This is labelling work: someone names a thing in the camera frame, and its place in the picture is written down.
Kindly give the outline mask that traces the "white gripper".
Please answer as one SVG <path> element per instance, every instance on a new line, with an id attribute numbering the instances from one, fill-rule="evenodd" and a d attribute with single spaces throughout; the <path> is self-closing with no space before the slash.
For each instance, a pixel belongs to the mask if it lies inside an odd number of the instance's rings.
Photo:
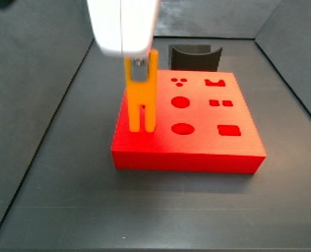
<path id="1" fill-rule="evenodd" d="M 134 57 L 131 80 L 147 79 L 159 0 L 87 0 L 95 41 L 106 55 Z"/>

